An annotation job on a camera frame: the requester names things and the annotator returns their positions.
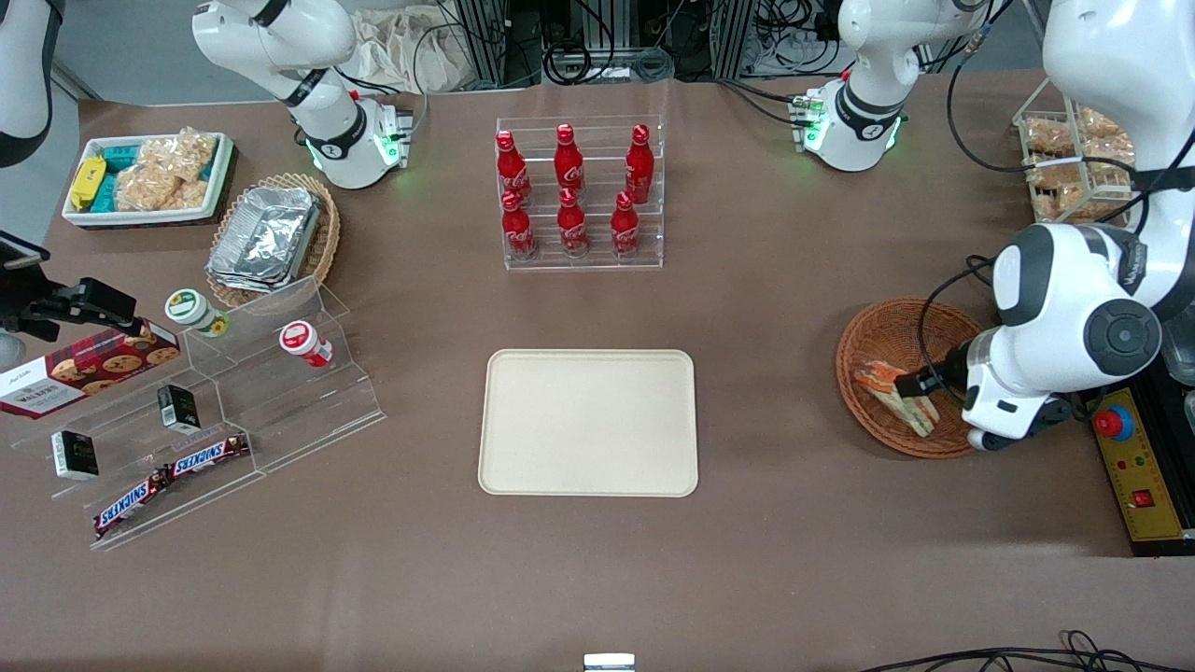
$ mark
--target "brown tablecloth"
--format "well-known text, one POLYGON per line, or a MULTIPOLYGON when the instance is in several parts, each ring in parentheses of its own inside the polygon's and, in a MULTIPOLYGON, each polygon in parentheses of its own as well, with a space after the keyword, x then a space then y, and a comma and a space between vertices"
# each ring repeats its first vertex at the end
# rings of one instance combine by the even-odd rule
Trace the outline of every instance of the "brown tablecloth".
MULTIPOLYGON (((964 78, 957 112, 976 151, 1017 159, 1009 120, 1038 80, 964 78)), ((929 292, 1030 221, 1019 177, 955 148, 944 90, 918 84, 896 147, 860 175, 795 154, 782 124, 712 85, 435 97, 409 170, 335 193, 344 233, 329 285, 355 313, 356 354, 390 419, 109 554, 87 550, 85 512, 49 501, 43 456, 8 451, 5 668, 535 671, 629 650, 645 671, 846 671, 1054 646, 1062 628, 1195 662, 1195 562, 1127 557, 1084 427, 917 462, 875 444, 836 396, 833 350, 851 316, 929 292), (508 274, 495 118, 642 111, 667 115, 664 268, 508 274), (692 355, 697 491, 484 494, 485 364, 532 347, 692 355)), ((234 193, 312 171, 278 104, 88 103, 80 115, 85 139, 229 134, 234 193)), ((204 286, 212 232, 55 221, 47 270, 104 279, 159 318, 171 289, 204 286)), ((991 312, 976 285, 944 299, 991 312)))

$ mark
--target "wicker basket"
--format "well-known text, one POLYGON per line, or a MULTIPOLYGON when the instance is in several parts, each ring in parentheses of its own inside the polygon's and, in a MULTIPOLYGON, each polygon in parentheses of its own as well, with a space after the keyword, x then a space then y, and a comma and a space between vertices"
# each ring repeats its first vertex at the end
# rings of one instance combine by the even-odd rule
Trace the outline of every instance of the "wicker basket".
MULTIPOLYGON (((256 187, 278 187, 283 189, 301 187, 312 194, 318 195, 323 200, 323 208, 320 209, 319 221, 317 222, 318 228, 312 236, 311 245, 307 248, 307 258, 304 262, 302 270, 299 273, 299 277, 314 275, 317 280, 323 282, 324 279, 327 277, 327 271, 332 268, 332 257, 336 256, 336 245, 341 242, 341 215, 336 210, 336 202, 332 201, 332 195, 329 194, 327 188, 313 177, 289 172, 284 175, 276 175, 274 177, 266 177, 249 189, 253 189, 256 187)), ((212 242, 213 250, 215 250, 216 245, 220 244, 220 238, 223 236, 225 230, 228 228, 228 220, 232 219, 233 210, 235 210, 237 206, 240 204, 240 200, 245 197, 249 189, 241 191, 240 196, 237 196, 237 200, 228 206, 227 210, 225 210, 225 215, 220 220, 220 228, 216 230, 215 239, 212 242)), ((220 303, 231 308, 245 305, 249 301, 263 295, 261 292, 225 287, 223 285, 216 282, 210 275, 208 275, 208 286, 212 287, 212 293, 216 297, 216 299, 220 299, 220 303)))
MULTIPOLYGON (((920 458, 963 457, 974 452, 967 442, 970 426, 963 422, 962 409, 946 392, 930 395, 942 422, 923 439, 854 381, 854 372, 870 360, 885 361, 906 371, 924 366, 917 344, 917 318, 924 304, 925 299, 917 297, 889 299, 854 316, 842 331, 834 358, 838 389, 854 419, 881 444, 920 458)), ((934 361, 979 332, 974 319, 946 305, 933 304, 925 316, 925 344, 934 361)))

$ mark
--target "red button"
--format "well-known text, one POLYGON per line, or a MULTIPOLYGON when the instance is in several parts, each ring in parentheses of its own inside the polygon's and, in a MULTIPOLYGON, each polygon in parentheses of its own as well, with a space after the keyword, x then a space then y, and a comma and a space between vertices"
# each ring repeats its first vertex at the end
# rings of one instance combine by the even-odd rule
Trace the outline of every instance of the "red button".
POLYGON ((1092 419, 1092 422, 1096 426, 1096 432, 1101 436, 1108 436, 1109 439, 1119 436, 1120 433, 1124 430, 1124 421, 1121 420, 1120 414, 1114 410, 1102 410, 1097 413, 1096 417, 1092 419))
POLYGON ((1150 490, 1133 490, 1133 506, 1145 508, 1153 506, 1153 495, 1150 490))

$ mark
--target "acrylic bottle rack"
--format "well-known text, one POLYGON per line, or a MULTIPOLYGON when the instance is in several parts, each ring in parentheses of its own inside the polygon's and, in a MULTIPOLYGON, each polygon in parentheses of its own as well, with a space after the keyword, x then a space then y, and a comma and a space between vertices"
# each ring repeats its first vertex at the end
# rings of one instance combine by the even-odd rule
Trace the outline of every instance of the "acrylic bottle rack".
MULTIPOLYGON (((515 138, 519 152, 527 160, 527 176, 532 184, 529 202, 523 209, 531 218, 532 232, 539 244, 539 255, 526 262, 510 256, 502 240, 502 252, 507 270, 596 270, 660 268, 664 264, 664 118, 661 115, 615 115, 589 117, 511 117, 500 118, 498 130, 509 130, 515 138), (556 127, 572 124, 577 148, 584 157, 586 231, 589 236, 589 252, 581 258, 570 258, 560 244, 556 214, 559 210, 560 188, 556 181, 552 158, 556 155, 556 127), (614 212, 614 197, 626 187, 626 152, 631 146, 631 129, 635 124, 646 124, 651 130, 648 146, 655 155, 651 177, 651 194, 646 203, 635 206, 639 215, 639 252, 619 259, 612 248, 609 219, 614 212)), ((502 196, 502 182, 495 182, 502 196)), ((495 200, 497 220, 502 208, 495 200)))
POLYGON ((80 543, 94 538, 92 517, 154 468, 227 436, 246 433, 249 454, 176 481, 92 548, 133 540, 386 417, 349 350, 349 311, 326 287, 308 277, 228 316, 228 332, 219 338, 183 331, 185 358, 41 420, 6 419, 14 448, 47 456, 55 502, 82 508, 80 543), (330 364, 314 368, 278 347, 278 331, 295 319, 306 319, 331 343, 330 364), (195 395, 201 432, 184 436, 163 426, 157 392, 167 384, 195 395), (98 477, 80 482, 54 475, 50 436, 62 429, 91 436, 98 477))

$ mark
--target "yellow control panel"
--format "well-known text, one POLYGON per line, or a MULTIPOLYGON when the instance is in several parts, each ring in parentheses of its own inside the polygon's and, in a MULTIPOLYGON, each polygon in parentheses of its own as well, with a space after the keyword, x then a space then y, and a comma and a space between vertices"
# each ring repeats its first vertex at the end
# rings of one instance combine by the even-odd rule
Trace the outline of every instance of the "yellow control panel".
POLYGON ((1129 538, 1134 542, 1181 539, 1182 525, 1158 472, 1153 447, 1141 429, 1141 416, 1132 392, 1127 387, 1109 392, 1097 411, 1109 411, 1095 416, 1096 440, 1129 538))

